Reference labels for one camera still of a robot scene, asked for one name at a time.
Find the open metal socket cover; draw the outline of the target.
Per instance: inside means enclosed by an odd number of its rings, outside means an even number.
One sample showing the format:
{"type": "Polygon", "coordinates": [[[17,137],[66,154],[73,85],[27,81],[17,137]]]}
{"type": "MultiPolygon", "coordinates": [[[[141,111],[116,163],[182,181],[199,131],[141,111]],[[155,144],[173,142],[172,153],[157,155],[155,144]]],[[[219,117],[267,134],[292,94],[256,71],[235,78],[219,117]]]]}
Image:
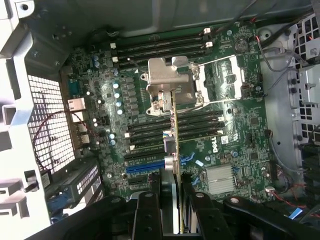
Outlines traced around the open metal socket cover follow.
{"type": "Polygon", "coordinates": [[[238,65],[236,55],[201,63],[198,67],[204,74],[203,86],[210,102],[234,101],[243,97],[244,69],[238,65]]]}

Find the silver disk bay cage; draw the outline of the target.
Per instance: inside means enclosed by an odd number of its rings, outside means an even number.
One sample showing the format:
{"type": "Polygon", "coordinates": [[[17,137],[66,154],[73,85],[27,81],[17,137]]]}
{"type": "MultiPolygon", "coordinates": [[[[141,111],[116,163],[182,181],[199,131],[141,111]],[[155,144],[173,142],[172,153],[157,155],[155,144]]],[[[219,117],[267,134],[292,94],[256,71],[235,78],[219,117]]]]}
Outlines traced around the silver disk bay cage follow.
{"type": "Polygon", "coordinates": [[[287,46],[294,51],[288,92],[293,146],[309,141],[320,145],[320,27],[314,14],[290,29],[287,46]]]}

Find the silver chipset heatsink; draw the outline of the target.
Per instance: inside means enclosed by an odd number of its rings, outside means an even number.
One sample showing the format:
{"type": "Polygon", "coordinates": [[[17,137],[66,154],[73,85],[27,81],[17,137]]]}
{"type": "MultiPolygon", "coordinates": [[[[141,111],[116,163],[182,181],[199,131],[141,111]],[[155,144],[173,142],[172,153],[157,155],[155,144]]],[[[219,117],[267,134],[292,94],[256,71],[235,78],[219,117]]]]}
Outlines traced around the silver chipset heatsink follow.
{"type": "Polygon", "coordinates": [[[208,189],[211,194],[232,192],[236,189],[232,166],[223,164],[206,169],[208,189]]]}

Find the round coin cell battery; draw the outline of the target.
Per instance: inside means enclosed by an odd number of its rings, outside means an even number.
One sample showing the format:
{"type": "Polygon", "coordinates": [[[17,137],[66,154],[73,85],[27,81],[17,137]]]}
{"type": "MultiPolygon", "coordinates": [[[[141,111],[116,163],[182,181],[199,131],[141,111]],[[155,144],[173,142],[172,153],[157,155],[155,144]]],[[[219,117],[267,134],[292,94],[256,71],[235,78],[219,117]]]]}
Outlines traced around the round coin cell battery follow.
{"type": "Polygon", "coordinates": [[[234,43],[234,50],[237,53],[245,53],[249,49],[249,43],[243,38],[239,38],[234,43]]]}

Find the open black PC case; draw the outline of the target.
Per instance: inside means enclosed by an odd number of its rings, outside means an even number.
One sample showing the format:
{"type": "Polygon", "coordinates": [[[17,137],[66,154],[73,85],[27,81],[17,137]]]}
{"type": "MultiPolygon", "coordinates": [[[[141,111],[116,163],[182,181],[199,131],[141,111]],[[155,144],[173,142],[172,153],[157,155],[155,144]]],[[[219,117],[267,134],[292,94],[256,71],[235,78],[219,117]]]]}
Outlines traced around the open black PC case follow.
{"type": "MultiPolygon", "coordinates": [[[[73,139],[62,70],[71,52],[100,43],[190,28],[252,23],[262,73],[270,199],[262,204],[320,231],[320,145],[293,145],[288,74],[290,28],[314,15],[320,0],[0,0],[0,240],[28,237],[104,197],[97,155],[73,139]]],[[[184,197],[179,233],[177,180],[160,170],[162,240],[203,240],[184,197]]],[[[136,198],[136,191],[129,201],[136,198]]]]}

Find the green Dell motherboard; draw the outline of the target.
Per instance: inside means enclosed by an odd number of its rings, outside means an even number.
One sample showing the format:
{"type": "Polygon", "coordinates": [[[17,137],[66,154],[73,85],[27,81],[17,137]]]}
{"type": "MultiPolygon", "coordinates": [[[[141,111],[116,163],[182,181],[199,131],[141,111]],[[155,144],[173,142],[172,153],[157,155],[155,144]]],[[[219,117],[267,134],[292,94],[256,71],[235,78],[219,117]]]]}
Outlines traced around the green Dell motherboard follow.
{"type": "Polygon", "coordinates": [[[235,190],[212,194],[217,200],[238,195],[264,202],[271,195],[269,141],[263,76],[253,23],[237,22],[222,33],[214,26],[118,37],[76,47],[61,72],[72,115],[72,137],[81,150],[98,157],[105,193],[128,199],[149,188],[148,177],[166,168],[173,153],[170,113],[151,116],[148,60],[186,56],[198,65],[236,55],[244,69],[242,98],[208,102],[202,108],[176,105],[181,172],[197,191],[209,192],[207,168],[230,164],[235,190]],[[248,51],[235,52],[238,39],[248,51]],[[164,168],[128,174],[126,168],[164,164],[164,168]]]}

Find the CPU socket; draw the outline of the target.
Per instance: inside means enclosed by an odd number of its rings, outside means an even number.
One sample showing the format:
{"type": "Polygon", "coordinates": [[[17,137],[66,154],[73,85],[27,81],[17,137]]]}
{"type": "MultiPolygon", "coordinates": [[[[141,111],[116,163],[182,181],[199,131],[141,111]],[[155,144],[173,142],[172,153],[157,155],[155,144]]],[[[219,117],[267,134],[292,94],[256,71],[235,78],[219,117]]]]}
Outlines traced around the CPU socket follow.
{"type": "MultiPolygon", "coordinates": [[[[201,76],[202,71],[199,70],[199,65],[190,62],[187,58],[187,64],[183,66],[178,66],[177,71],[179,74],[188,75],[188,82],[182,83],[178,85],[177,89],[175,90],[175,98],[176,98],[176,105],[182,105],[185,107],[186,105],[192,105],[191,111],[196,108],[202,108],[209,103],[209,97],[207,90],[204,87],[204,76],[201,76]]],[[[141,75],[141,79],[147,82],[148,86],[148,77],[149,72],[144,73],[141,75]]],[[[150,96],[150,104],[151,107],[146,110],[146,114],[149,116],[165,116],[169,112],[164,112],[162,109],[159,108],[159,99],[158,96],[152,97],[150,96]]]]}

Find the blue expansion slot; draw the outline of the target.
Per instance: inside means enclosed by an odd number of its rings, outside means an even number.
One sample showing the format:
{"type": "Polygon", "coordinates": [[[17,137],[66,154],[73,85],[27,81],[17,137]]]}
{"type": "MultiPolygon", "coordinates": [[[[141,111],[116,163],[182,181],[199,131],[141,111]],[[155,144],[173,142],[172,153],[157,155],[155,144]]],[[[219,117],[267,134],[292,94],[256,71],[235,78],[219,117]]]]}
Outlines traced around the blue expansion slot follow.
{"type": "Polygon", "coordinates": [[[127,174],[137,174],[142,172],[148,172],[153,170],[158,170],[161,168],[164,168],[164,163],[159,164],[141,164],[141,165],[135,165],[135,166],[128,166],[125,171],[127,174]]]}

